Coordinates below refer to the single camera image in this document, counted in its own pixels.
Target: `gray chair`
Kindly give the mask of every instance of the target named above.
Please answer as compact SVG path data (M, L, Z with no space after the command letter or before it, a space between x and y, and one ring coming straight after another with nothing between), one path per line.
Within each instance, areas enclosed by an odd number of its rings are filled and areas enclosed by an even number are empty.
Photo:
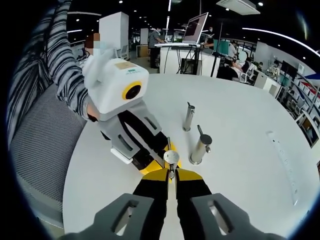
M62 202L71 156L86 121L56 98L52 84L25 115L11 144L17 179L34 214L63 228Z

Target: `white ruler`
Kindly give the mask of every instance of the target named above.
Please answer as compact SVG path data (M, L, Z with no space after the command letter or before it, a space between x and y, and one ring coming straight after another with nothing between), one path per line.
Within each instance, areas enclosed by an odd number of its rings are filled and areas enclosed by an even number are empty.
M290 182L290 186L291 186L293 205L296 205L298 202L298 187L297 187L297 183L294 178L294 172L292 170L290 160L289 160L285 150L282 148L279 140L276 138L275 133L273 131L268 131L266 133L266 135L269 137L271 143L273 144L274 148L276 149L276 151L278 153L278 156L279 156L281 162L283 163L283 166L286 170L287 178L288 178L288 180Z

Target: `white round table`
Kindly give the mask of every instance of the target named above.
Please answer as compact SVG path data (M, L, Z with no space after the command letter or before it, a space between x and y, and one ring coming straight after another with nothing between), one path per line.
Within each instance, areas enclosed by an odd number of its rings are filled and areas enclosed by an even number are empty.
M318 170L298 125L268 92L238 82L194 75L151 74L143 97L171 138L182 168L200 174L211 192L246 211L253 226L287 237L311 209L319 191ZM195 106L191 131L182 130L187 102ZM212 137L211 153L200 165L189 162L200 125ZM266 132L281 142L299 190L293 205L290 181ZM89 227L95 214L123 193L132 193L142 175L110 152L95 123L88 122L74 149L63 192L65 233ZM174 184L160 239L183 240Z

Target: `silver peg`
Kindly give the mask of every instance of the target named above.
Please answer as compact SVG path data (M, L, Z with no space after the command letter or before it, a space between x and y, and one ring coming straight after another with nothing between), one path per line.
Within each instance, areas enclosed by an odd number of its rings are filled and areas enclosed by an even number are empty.
M204 155L211 152L210 145L212 143L212 138L202 132L200 125L198 125L197 128L200 133L200 138L189 157L189 161L193 165L199 165L202 162Z
M195 114L195 106L192 106L189 102L188 103L188 109L186 112L186 117L185 117L185 121L183 123L182 129L185 132L189 132L191 129L191 122L192 122L192 118L194 117Z
M173 179L176 175L176 168L179 161L179 154L176 151L171 150L170 137L167 138L168 151L163 155L163 167L165 167L165 161L169 164L169 178Z

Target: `camera lens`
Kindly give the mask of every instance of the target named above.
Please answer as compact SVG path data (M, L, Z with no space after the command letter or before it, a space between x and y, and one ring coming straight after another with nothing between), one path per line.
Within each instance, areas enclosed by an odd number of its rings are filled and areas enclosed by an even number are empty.
M133 86L132 88L130 88L130 90L126 93L125 95L125 99L134 99L140 92L141 86L140 85L136 85Z

